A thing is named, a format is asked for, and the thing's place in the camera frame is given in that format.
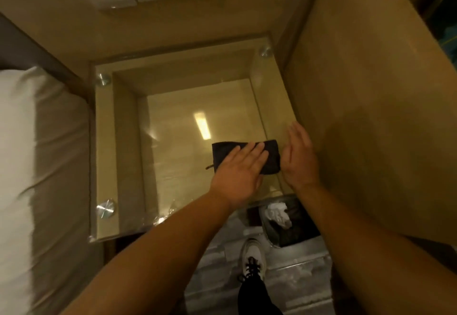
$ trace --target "black pants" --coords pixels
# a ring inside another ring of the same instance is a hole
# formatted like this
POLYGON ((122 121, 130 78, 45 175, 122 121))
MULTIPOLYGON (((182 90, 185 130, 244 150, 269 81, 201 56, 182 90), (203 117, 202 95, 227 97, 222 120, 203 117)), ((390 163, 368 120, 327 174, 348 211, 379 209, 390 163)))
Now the black pants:
POLYGON ((241 285, 238 292, 239 315, 282 315, 266 291, 265 284, 259 277, 251 277, 241 285))

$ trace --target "white sneaker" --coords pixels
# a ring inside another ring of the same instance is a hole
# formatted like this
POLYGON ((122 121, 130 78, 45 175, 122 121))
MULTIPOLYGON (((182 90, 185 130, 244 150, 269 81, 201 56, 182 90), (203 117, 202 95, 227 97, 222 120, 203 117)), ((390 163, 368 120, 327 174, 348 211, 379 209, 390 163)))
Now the white sneaker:
POLYGON ((259 276, 262 281, 265 279, 265 252, 257 239, 249 238, 244 244, 241 253, 241 263, 243 266, 244 279, 252 278, 254 276, 259 276))

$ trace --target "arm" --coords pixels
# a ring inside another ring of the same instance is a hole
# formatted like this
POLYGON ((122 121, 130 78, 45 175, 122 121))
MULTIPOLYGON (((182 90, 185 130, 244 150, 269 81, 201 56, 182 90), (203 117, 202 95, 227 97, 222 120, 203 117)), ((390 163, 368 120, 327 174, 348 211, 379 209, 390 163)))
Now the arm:
POLYGON ((457 314, 457 276, 406 238, 348 208, 319 184, 305 129, 294 123, 281 167, 335 266, 371 314, 457 314))
POLYGON ((208 193, 118 254, 61 315, 168 314, 211 239, 260 186, 264 146, 233 149, 208 193))

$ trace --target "black cloth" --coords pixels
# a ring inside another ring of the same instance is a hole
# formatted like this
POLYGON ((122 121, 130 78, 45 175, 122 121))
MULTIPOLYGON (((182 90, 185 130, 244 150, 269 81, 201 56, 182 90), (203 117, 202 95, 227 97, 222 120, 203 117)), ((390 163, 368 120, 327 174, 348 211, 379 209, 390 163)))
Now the black cloth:
POLYGON ((282 315, 266 291, 264 282, 258 276, 243 281, 238 292, 239 315, 282 315))
MULTIPOLYGON (((265 141, 265 149, 268 151, 268 159, 260 174, 276 174, 281 170, 278 143, 275 139, 265 141)), ((213 163, 214 172, 217 171, 219 165, 224 161, 225 157, 233 150, 234 147, 239 145, 243 148, 247 143, 240 142, 219 142, 213 143, 213 163)))

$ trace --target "right hand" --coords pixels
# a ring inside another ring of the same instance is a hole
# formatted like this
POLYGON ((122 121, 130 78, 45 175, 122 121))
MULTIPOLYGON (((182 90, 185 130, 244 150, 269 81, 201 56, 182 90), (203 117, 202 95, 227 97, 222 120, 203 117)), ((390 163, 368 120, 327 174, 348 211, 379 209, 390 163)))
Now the right hand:
POLYGON ((288 128, 289 143, 281 155, 281 170, 295 192, 309 185, 319 185, 319 165, 308 133, 298 122, 288 128))

